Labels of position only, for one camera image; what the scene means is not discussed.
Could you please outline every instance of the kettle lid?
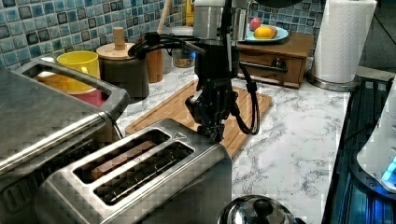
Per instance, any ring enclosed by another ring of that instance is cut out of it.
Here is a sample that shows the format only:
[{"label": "kettle lid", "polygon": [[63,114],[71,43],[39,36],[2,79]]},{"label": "kettle lid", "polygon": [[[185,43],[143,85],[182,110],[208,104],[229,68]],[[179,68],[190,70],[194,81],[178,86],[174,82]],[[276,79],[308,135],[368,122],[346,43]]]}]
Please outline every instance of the kettle lid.
[{"label": "kettle lid", "polygon": [[220,213],[218,224],[292,224],[291,212],[279,202],[260,195],[237,198]]}]

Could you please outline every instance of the toaster oven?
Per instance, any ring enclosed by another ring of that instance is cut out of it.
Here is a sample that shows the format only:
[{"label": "toaster oven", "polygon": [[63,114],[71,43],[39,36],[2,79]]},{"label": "toaster oven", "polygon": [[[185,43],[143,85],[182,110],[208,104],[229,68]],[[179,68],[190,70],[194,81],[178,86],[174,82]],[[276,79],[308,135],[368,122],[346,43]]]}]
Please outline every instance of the toaster oven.
[{"label": "toaster oven", "polygon": [[52,174],[41,223],[216,223],[232,197],[221,144],[163,119]]},{"label": "toaster oven", "polygon": [[[51,71],[109,95],[101,106],[35,81]],[[19,71],[0,68],[0,223],[37,223],[34,197],[56,170],[120,139],[116,119],[128,94],[54,63],[32,61]]]}]

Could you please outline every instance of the wooden cutting board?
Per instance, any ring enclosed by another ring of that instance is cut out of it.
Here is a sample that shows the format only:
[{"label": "wooden cutting board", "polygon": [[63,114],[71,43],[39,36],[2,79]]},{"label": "wooden cutting board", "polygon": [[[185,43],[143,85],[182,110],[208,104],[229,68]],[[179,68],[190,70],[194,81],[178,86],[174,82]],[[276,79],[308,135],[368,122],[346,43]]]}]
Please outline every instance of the wooden cutting board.
[{"label": "wooden cutting board", "polygon": [[[197,131],[199,125],[195,123],[189,109],[184,103],[188,97],[195,94],[196,85],[196,81],[191,82],[186,87],[166,99],[164,102],[151,109],[143,117],[131,123],[125,128],[125,132],[127,134],[135,133],[149,126],[150,124],[165,118],[174,119],[177,122]],[[233,87],[233,90],[238,92],[239,95],[236,102],[238,103],[241,117],[247,126],[250,127],[250,95],[247,90],[241,88]],[[257,93],[257,99],[260,105],[260,118],[262,119],[271,106],[272,98],[268,95]],[[221,141],[221,143],[227,148],[230,156],[234,158],[241,147],[248,140],[249,135],[242,133],[234,116],[230,115],[230,117],[224,121],[224,124],[224,139]]]}]

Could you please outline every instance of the plate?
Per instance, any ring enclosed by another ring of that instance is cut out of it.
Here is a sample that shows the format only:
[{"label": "plate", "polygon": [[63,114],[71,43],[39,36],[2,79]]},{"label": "plate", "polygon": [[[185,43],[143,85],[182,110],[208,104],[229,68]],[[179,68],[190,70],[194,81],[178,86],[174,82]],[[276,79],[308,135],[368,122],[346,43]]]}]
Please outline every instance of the plate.
[{"label": "plate", "polygon": [[276,27],[276,26],[272,26],[275,27],[277,29],[277,35],[275,38],[272,39],[258,39],[256,37],[254,37],[254,32],[251,32],[248,28],[247,28],[247,38],[245,39],[246,42],[254,42],[254,43],[260,43],[260,42],[276,42],[279,40],[283,40],[284,38],[288,37],[289,32],[286,31],[285,29],[282,29],[280,27]]}]

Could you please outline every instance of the yellow mug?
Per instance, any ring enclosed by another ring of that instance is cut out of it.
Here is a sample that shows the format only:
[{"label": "yellow mug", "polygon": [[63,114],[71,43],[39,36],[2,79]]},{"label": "yellow mug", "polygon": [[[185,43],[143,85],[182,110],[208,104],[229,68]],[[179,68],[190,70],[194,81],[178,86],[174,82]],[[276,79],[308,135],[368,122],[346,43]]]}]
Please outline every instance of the yellow mug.
[{"label": "yellow mug", "polygon": [[[98,54],[91,51],[73,51],[62,54],[56,59],[57,63],[100,79]],[[95,88],[73,78],[66,78],[69,94],[82,94],[94,91]]]}]

